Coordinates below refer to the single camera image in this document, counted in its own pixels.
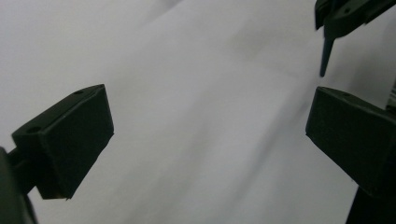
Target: mounting hole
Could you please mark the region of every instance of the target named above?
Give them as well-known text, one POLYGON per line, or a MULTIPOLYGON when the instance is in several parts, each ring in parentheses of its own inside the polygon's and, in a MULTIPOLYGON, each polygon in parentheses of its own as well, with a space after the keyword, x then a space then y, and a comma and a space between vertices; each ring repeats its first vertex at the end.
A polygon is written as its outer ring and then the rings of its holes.
POLYGON ((27 133, 36 133, 36 132, 38 132, 40 130, 41 130, 40 127, 33 127, 33 128, 28 129, 26 132, 27 133))

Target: screw hole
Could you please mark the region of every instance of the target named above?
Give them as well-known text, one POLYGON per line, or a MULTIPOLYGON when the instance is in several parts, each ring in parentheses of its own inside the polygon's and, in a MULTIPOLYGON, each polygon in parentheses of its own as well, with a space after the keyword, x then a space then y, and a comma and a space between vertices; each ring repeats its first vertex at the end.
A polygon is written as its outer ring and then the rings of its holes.
POLYGON ((33 127, 33 128, 30 128, 29 130, 27 130, 26 132, 27 133, 36 133, 36 132, 38 132, 40 130, 41 130, 40 127, 33 127))

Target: black mechanical part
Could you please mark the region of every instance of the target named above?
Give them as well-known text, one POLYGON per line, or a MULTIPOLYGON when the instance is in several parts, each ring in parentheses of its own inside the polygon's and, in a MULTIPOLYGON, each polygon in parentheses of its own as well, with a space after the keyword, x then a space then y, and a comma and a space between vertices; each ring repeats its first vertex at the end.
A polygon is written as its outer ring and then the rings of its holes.
POLYGON ((0 223, 36 224, 35 212, 20 193, 6 151, 0 147, 0 223))
POLYGON ((396 0, 318 0, 315 4, 315 24, 324 27, 325 43, 320 66, 324 77, 336 38, 350 34, 363 24, 377 18, 396 4, 396 0))
POLYGON ((0 222, 36 224, 27 193, 73 197, 114 133, 104 85, 76 91, 12 134, 17 148, 0 148, 0 222))
POLYGON ((382 110, 349 93, 317 88, 306 134, 359 184, 347 224, 396 223, 392 95, 382 110))

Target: white cloth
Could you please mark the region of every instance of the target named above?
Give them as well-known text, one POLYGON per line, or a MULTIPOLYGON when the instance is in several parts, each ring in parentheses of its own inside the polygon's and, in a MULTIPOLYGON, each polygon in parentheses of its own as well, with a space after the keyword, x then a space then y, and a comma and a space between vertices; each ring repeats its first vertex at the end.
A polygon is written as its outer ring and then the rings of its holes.
POLYGON ((395 8, 335 41, 318 78, 315 1, 0 3, 0 142, 106 85, 115 135, 41 224, 344 223, 356 184, 305 136, 317 85, 383 107, 395 8))

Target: white surface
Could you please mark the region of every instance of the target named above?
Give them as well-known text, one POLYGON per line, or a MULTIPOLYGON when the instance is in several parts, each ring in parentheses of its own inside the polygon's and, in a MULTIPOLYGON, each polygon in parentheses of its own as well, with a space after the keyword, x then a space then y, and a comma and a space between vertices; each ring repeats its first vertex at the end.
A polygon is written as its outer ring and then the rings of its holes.
POLYGON ((315 1, 0 2, 0 142, 104 83, 115 135, 50 223, 344 223, 356 185, 304 136, 317 85, 384 106, 395 9, 335 42, 315 1))

